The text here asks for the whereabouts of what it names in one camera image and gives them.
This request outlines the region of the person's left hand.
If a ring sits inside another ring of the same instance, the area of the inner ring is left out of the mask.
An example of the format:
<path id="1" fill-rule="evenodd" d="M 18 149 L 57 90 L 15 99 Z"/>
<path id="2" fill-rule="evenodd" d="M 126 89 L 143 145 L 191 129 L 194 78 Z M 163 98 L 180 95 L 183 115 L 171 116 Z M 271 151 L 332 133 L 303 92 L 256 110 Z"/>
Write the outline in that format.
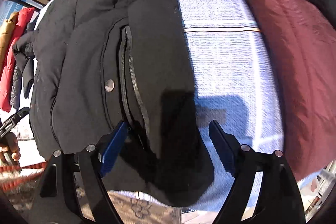
<path id="1" fill-rule="evenodd" d="M 18 140 L 14 133 L 9 132 L 1 138 L 1 164 L 18 166 L 21 157 Z"/>

